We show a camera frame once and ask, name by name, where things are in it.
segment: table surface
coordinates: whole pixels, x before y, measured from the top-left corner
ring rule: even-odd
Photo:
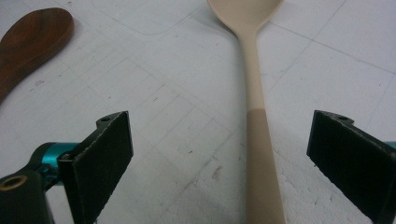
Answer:
[[[204,0],[2,0],[0,36],[62,7],[70,43],[0,106],[0,176],[45,142],[130,114],[134,157],[98,223],[245,223],[244,65]],[[288,223],[371,223],[306,156],[315,109],[396,139],[396,2],[286,0],[259,32],[262,86]],[[47,197],[72,223],[64,189]]]

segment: plastic spoon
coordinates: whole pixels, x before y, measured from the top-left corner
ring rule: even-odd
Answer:
[[[247,223],[285,223],[265,114],[257,33],[283,0],[207,0],[238,37],[247,91]]]
[[[33,11],[19,19],[0,41],[0,103],[25,77],[59,52],[74,22],[61,8]]]

